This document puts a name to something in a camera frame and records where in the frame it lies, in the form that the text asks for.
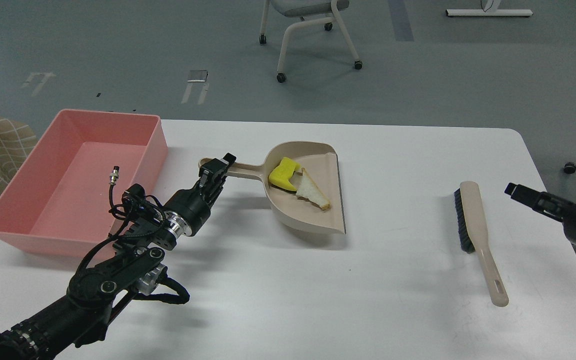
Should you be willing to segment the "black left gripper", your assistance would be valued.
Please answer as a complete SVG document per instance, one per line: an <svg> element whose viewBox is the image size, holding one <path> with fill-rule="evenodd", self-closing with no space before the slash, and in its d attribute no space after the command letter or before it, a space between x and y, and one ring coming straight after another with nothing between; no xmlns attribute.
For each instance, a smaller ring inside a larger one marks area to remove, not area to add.
<svg viewBox="0 0 576 360"><path fill-rule="evenodd" d="M202 158L199 180L190 189L178 190L164 205L167 232L179 238L192 237L211 216L211 208L224 189L226 174L237 157L226 153L222 158Z"/></svg>

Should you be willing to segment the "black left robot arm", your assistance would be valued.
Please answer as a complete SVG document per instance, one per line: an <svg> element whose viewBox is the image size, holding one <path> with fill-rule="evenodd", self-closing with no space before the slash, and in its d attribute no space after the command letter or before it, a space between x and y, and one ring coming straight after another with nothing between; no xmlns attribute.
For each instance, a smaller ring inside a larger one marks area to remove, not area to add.
<svg viewBox="0 0 576 360"><path fill-rule="evenodd" d="M226 153L199 167L193 187L166 203L130 186L114 202L119 167L110 174L110 214L119 230L96 244L81 260L66 294L34 316L0 332L0 360L53 360L67 347L103 341L109 325L131 301L185 305L191 296L163 264L180 237L198 233L223 191L236 157Z"/></svg>

